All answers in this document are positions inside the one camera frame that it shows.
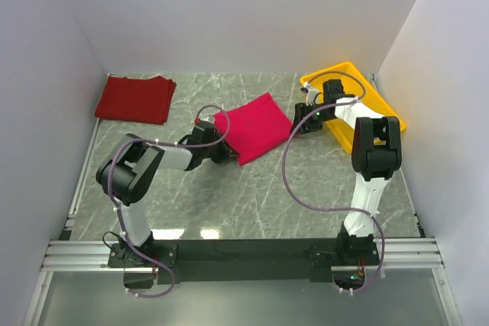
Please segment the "pink t-shirt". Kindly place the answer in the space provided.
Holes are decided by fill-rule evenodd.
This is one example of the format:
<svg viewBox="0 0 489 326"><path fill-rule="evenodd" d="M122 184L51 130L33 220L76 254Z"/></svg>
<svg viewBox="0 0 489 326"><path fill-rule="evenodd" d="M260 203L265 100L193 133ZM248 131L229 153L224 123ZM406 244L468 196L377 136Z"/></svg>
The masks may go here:
<svg viewBox="0 0 489 326"><path fill-rule="evenodd" d="M215 128L237 153L240 166L287 141L293 126L270 93L226 113L219 112L214 119Z"/></svg>

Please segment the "yellow plastic tray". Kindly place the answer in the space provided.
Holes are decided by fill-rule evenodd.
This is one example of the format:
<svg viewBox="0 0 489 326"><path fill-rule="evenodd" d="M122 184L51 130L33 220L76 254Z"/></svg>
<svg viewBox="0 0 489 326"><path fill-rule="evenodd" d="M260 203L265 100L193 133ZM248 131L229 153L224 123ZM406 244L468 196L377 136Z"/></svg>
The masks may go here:
<svg viewBox="0 0 489 326"><path fill-rule="evenodd" d="M353 106L340 106L341 116L345 116L347 121L342 119L333 119L327 121L325 125L332 132L335 139L342 146L343 150L350 154L354 138L354 117L367 116L379 118L383 116L395 116L400 121L400 131L406 130L406 123L401 117L388 105L377 90L367 81L356 66L351 62L343 62L330 66L310 74L300 77L301 86L306 84L307 89L315 88L322 92L322 84L330 79L340 79L343 89L347 95L361 96L362 87L354 81L351 76L358 79L365 89L365 96L360 102Z"/></svg>

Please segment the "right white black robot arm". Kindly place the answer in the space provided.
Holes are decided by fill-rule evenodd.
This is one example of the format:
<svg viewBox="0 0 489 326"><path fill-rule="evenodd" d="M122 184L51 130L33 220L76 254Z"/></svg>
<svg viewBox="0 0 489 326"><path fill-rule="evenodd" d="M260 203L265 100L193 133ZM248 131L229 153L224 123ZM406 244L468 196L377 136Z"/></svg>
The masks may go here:
<svg viewBox="0 0 489 326"><path fill-rule="evenodd" d="M352 264L374 252L375 216L381 197L402 162L400 120L375 112L361 98L345 93L342 81L330 79L319 90L305 82L305 102L295 105L292 135L320 131L340 120L353 129L351 164L355 188L332 255Z"/></svg>

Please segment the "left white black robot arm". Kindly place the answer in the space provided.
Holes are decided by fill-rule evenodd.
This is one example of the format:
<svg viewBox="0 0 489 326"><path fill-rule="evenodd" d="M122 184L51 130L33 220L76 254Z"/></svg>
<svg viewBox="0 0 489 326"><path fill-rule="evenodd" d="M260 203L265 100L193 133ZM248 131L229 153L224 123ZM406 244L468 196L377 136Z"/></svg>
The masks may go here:
<svg viewBox="0 0 489 326"><path fill-rule="evenodd" d="M159 169L189 172L204 160L221 164L235 155L215 125L206 120L197 119L190 133L170 145L126 134L96 173L96 182L111 198L121 228L114 256L135 266L160 259L142 204Z"/></svg>

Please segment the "folded dark red t-shirt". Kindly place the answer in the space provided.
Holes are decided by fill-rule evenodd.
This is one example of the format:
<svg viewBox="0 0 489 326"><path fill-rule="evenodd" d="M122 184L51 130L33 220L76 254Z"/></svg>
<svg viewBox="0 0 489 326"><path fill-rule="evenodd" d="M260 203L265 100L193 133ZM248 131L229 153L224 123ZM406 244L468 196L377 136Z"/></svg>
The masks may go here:
<svg viewBox="0 0 489 326"><path fill-rule="evenodd" d="M176 83L155 76L131 79L109 76L95 116L103 120L164 124L169 115Z"/></svg>

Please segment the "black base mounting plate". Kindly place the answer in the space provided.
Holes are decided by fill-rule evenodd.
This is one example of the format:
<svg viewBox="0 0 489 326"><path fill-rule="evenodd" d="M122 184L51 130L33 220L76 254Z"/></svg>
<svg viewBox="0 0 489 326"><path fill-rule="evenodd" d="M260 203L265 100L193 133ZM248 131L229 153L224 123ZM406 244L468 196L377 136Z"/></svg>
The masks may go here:
<svg viewBox="0 0 489 326"><path fill-rule="evenodd" d="M173 273L135 254L119 241L111 246L108 267L148 268L160 285L176 282L308 279L332 282L333 267L376 266L380 251L373 237L154 240L142 253Z"/></svg>

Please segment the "aluminium frame rail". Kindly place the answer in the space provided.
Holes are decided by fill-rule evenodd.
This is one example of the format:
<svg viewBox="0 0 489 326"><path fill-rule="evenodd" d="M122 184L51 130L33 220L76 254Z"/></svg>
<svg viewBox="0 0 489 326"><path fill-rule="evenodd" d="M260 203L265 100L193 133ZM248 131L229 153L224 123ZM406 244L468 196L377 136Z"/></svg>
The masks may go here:
<svg viewBox="0 0 489 326"><path fill-rule="evenodd" d="M384 241L384 261L387 270L439 269L445 264L434 237L399 237Z"/></svg>

